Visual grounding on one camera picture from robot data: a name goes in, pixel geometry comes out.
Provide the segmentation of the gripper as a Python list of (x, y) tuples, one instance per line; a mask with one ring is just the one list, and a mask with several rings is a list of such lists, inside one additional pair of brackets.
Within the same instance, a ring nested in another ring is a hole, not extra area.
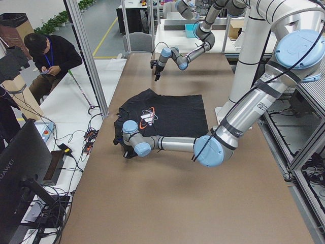
[(165, 65), (166, 65), (165, 63), (162, 63), (158, 59), (150, 61), (150, 68), (154, 69), (154, 73), (155, 73), (154, 81), (160, 79), (160, 72), (164, 70)]

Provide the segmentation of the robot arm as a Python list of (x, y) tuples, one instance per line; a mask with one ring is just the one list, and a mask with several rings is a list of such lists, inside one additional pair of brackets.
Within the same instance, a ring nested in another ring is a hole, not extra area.
[(151, 62), (155, 79), (160, 78), (169, 59), (185, 70), (191, 61), (213, 47), (215, 37), (211, 29), (222, 9), (226, 9), (230, 17), (249, 10), (240, 51), (240, 58), (245, 58), (248, 64), (257, 65), (263, 52), (256, 33), (269, 28), (275, 34), (277, 43), (265, 72), (255, 83), (245, 82), (243, 91), (235, 79), (229, 98), (231, 108), (218, 126), (199, 138), (145, 137), (137, 122), (125, 121), (123, 142), (138, 156), (144, 157), (154, 149), (189, 151), (202, 165), (218, 166), (233, 155), (243, 134), (288, 87), (320, 77), (319, 66), (324, 56), (324, 5), (319, 1), (214, 1), (196, 28), (201, 45), (187, 55), (181, 55), (174, 47), (164, 48), (159, 58)]
[(180, 70), (185, 70), (191, 61), (214, 46), (215, 36), (211, 29), (222, 9), (226, 8), (229, 16), (238, 17), (244, 13), (246, 7), (243, 1), (214, 1), (204, 20), (196, 23), (193, 28), (195, 36), (202, 41), (200, 46), (184, 56), (177, 47), (165, 47), (158, 59), (150, 61), (150, 67), (155, 69), (155, 81), (160, 79), (160, 73), (164, 70), (168, 59), (171, 58)]

